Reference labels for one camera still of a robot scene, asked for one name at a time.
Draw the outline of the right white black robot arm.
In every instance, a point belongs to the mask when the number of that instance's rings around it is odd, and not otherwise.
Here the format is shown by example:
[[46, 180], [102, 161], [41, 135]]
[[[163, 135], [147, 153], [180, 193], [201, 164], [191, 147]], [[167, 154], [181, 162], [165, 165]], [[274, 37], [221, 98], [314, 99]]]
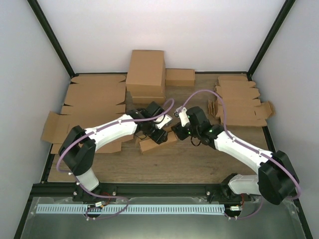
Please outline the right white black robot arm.
[[200, 107], [179, 107], [174, 115], [180, 122], [172, 131], [180, 140], [197, 138], [201, 144], [224, 152], [254, 171], [254, 175], [234, 175], [221, 188], [228, 201], [239, 194], [261, 195], [268, 202], [279, 205], [290, 197], [299, 183], [287, 154], [255, 147], [227, 131], [220, 124], [211, 124]]

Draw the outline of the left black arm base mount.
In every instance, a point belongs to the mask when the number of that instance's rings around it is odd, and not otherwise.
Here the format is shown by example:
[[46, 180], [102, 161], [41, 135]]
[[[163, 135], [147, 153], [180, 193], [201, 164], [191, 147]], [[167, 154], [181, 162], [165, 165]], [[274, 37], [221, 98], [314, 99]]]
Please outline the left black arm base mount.
[[[114, 202], [117, 195], [117, 186], [112, 183], [100, 183], [91, 193], [87, 193], [84, 191], [81, 186], [76, 183], [73, 184], [73, 201], [74, 202], [83, 202], [83, 203], [96, 203], [99, 201], [107, 201], [110, 200]], [[109, 198], [100, 198], [93, 196], [92, 194], [100, 195], [100, 196], [108, 196]]]

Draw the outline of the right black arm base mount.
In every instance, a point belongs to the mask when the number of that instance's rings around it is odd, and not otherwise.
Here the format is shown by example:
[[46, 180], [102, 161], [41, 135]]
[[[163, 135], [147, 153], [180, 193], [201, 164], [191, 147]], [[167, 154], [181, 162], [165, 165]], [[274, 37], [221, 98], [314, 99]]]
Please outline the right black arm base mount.
[[238, 174], [232, 173], [219, 184], [206, 185], [205, 192], [207, 202], [218, 202], [219, 204], [239, 204], [242, 201], [242, 196], [240, 194], [235, 194], [228, 186], [230, 180], [235, 176], [238, 176]]

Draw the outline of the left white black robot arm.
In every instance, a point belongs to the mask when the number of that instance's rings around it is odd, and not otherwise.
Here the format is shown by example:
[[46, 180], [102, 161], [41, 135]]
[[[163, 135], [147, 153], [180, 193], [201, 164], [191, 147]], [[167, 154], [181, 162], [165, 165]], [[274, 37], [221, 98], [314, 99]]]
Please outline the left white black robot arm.
[[170, 124], [172, 117], [156, 102], [146, 108], [127, 111], [116, 120], [100, 126], [83, 129], [75, 126], [63, 142], [59, 156], [82, 185], [84, 195], [90, 201], [97, 201], [102, 195], [100, 182], [95, 176], [92, 165], [97, 150], [124, 136], [142, 132], [156, 144], [167, 141], [168, 132], [164, 127]]

